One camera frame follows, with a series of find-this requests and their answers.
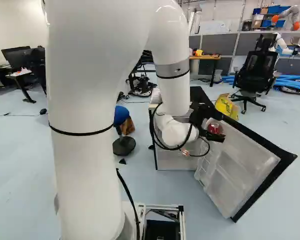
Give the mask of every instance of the computer monitor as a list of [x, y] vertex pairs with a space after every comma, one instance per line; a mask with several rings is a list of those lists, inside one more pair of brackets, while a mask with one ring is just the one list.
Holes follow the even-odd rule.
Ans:
[[23, 67], [25, 56], [29, 51], [31, 51], [30, 46], [20, 46], [1, 50], [4, 58], [14, 69], [21, 69], [21, 67]]

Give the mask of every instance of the yellow object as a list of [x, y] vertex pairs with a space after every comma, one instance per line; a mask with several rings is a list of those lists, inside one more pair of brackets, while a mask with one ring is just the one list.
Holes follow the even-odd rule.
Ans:
[[204, 52], [204, 51], [202, 51], [202, 50], [200, 50], [200, 49], [197, 49], [197, 50], [195, 51], [195, 56], [196, 56], [196, 57], [201, 57], [203, 52]]
[[215, 102], [215, 108], [224, 115], [237, 121], [239, 119], [238, 113], [240, 111], [240, 107], [235, 105], [228, 98], [228, 96], [229, 93], [220, 94], [220, 96]]

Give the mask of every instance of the computer mouse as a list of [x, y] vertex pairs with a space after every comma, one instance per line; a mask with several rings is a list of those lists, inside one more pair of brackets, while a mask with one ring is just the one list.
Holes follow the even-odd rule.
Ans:
[[46, 114], [47, 113], [47, 109], [46, 108], [42, 108], [39, 112], [40, 115]]

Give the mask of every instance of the red object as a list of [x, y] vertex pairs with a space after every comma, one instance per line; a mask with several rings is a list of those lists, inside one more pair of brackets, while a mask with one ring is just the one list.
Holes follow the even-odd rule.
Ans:
[[223, 132], [221, 125], [217, 122], [210, 123], [207, 130], [212, 134], [222, 134]]
[[273, 23], [277, 23], [278, 20], [279, 20], [279, 15], [274, 15], [274, 16], [272, 17], [272, 19], [271, 19], [271, 21], [272, 21]]
[[296, 22], [293, 24], [293, 30], [297, 31], [299, 28], [300, 28], [300, 22], [299, 22], [299, 21], [296, 21]]

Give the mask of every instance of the blue stool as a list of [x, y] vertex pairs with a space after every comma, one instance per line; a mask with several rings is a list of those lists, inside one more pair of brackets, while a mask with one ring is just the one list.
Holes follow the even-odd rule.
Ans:
[[130, 117], [128, 109], [124, 106], [115, 106], [113, 126], [119, 138], [112, 144], [113, 153], [117, 156], [127, 156], [135, 149], [136, 141], [130, 136], [122, 136], [120, 126]]

